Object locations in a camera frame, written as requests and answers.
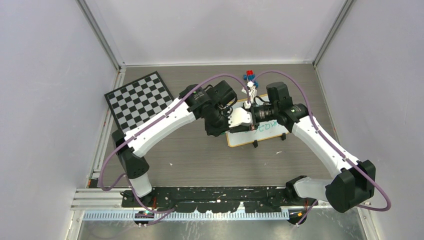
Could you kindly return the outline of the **yellow framed whiteboard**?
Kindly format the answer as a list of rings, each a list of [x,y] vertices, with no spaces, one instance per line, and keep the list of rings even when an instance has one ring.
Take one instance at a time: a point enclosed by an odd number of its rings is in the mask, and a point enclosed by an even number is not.
[[[246,99],[232,100],[230,103],[233,104],[232,109],[243,108]],[[289,131],[280,125],[276,120],[266,120],[258,122],[258,127],[254,131],[230,133],[226,132],[226,140],[229,147],[239,147],[245,144],[253,144],[255,147],[259,141],[283,137],[287,135]]]

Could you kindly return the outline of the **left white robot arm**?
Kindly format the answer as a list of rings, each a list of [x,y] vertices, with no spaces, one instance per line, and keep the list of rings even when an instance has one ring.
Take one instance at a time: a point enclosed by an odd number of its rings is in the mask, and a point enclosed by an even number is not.
[[[145,155],[162,139],[177,129],[198,119],[204,119],[208,135],[228,131],[228,107],[237,100],[237,94],[224,80],[214,86],[189,85],[167,108],[137,128],[115,131],[112,138],[116,153],[130,185],[135,191],[134,200],[141,207],[153,202],[150,168]]]

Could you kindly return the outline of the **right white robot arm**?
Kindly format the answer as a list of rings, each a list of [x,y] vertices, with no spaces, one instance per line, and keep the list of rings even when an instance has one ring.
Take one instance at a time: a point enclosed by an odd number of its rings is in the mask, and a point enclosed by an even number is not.
[[[319,126],[304,104],[293,104],[285,83],[270,83],[266,92],[268,102],[252,109],[256,122],[275,120],[284,126],[312,150],[331,176],[314,179],[301,175],[286,182],[288,203],[299,205],[310,198],[328,202],[344,213],[374,196],[376,167],[370,160],[361,161],[350,154]]]

